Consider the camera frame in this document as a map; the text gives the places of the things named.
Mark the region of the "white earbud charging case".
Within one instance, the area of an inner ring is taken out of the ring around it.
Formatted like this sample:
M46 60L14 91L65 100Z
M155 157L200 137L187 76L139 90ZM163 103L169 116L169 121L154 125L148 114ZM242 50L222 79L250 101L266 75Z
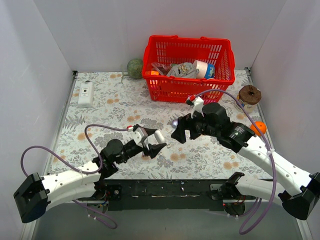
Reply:
M156 130L153 135L154 135L156 141L158 142L158 144L164 144L166 142L165 138L160 130Z

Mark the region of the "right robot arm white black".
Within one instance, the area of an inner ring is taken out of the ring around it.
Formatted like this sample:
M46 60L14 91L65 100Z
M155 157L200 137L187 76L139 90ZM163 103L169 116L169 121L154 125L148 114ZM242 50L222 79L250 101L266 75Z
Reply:
M200 98L187 100L191 113L177 120L171 137L179 143L200 136L215 137L220 145L252 161L270 176L275 183L255 179L242 172L235 172L217 189L222 199L237 199L241 195L264 200L274 194L273 202L287 213L306 220L320 199L320 174L302 170L267 147L267 144L246 125L231 121L224 107L214 102L204 104Z

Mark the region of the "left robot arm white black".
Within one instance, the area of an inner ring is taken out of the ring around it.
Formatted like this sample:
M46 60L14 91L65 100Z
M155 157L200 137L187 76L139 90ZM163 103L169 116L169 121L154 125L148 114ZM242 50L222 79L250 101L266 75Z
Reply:
M100 182L118 171L117 165L142 153L155 158L167 145L160 130L140 125L128 126L131 140L126 144L112 139L98 156L70 170L40 176L37 172L27 174L24 182L13 194L21 221L30 223L42 217L57 205L93 197L101 200L106 196L106 187Z

